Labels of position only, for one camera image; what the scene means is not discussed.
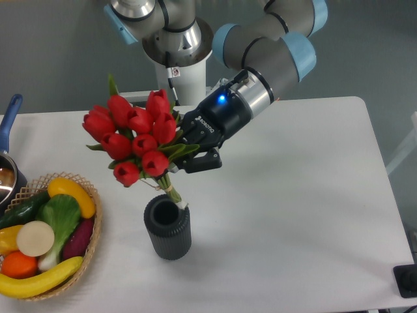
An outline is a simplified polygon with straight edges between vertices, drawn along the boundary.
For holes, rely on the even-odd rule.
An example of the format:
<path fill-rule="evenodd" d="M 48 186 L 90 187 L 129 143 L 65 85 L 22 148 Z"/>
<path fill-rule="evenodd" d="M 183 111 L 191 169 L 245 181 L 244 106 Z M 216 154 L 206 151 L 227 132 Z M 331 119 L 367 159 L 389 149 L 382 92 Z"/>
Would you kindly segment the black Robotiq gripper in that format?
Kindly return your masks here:
<path fill-rule="evenodd" d="M 180 112 L 173 110 L 176 127 L 183 131 L 183 142 L 198 144 L 203 152 L 180 157 L 168 167 L 168 172 L 198 173 L 221 168 L 218 148 L 273 100 L 272 90 L 262 75 L 246 68 L 212 90 L 183 120 Z"/>

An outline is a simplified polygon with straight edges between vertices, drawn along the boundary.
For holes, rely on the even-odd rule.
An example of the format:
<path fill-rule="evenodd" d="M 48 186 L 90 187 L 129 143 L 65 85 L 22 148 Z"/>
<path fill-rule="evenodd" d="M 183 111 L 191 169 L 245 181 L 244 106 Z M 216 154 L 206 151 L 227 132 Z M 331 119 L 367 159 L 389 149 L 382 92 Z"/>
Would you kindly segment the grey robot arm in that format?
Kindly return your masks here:
<path fill-rule="evenodd" d="M 269 1 L 250 25 L 212 31 L 194 1 L 110 1 L 104 12 L 127 44 L 142 44 L 159 87 L 192 107 L 181 142 L 199 149 L 169 167 L 188 173 L 219 168 L 223 142 L 314 68 L 309 36 L 328 16 L 324 1 Z"/>

